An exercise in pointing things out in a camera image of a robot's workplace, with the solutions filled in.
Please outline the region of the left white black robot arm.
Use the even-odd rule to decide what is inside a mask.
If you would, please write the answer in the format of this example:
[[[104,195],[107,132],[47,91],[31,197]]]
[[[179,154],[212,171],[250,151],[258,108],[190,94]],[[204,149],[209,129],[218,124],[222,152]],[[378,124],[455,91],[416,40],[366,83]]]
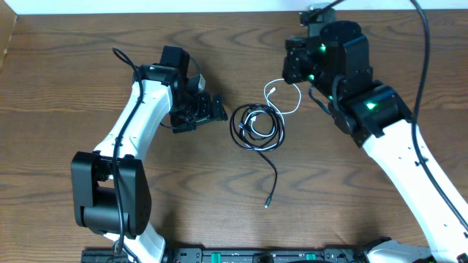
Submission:
[[[113,53],[132,68],[132,92],[115,126],[90,152],[71,162],[72,193],[78,226],[112,240],[110,250],[84,250],[82,262],[175,262],[173,251],[152,227],[151,193],[143,162],[149,146],[170,116],[173,133],[226,121],[219,95],[204,90],[202,74],[188,77],[190,55],[166,46],[160,61],[136,66],[117,47]]]

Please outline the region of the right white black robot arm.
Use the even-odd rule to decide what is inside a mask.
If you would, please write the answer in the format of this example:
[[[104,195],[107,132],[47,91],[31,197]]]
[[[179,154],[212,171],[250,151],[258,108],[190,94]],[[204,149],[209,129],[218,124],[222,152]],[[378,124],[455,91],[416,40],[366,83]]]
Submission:
[[[382,238],[361,256],[368,262],[465,262],[467,202],[431,154],[402,98],[373,78],[360,26],[311,23],[307,37],[290,37],[285,48],[285,81],[308,81],[328,98],[336,126],[387,174],[428,243],[417,247]]]

